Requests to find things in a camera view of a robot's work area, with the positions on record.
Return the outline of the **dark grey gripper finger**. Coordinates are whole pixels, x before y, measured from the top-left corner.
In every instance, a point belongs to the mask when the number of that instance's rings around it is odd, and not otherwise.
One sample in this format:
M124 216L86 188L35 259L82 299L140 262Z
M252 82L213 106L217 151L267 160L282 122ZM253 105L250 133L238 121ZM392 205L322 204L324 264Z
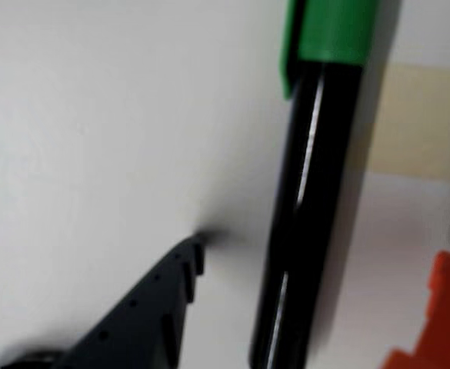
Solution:
M176 368L204 245L196 234L174 246L54 366Z

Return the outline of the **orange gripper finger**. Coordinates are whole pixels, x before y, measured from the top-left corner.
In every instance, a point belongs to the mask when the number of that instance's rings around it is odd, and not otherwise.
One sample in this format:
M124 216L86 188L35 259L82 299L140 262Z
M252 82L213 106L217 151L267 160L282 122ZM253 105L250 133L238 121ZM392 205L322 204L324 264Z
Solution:
M383 368L450 368L450 252L435 256L425 326L411 353L394 350Z

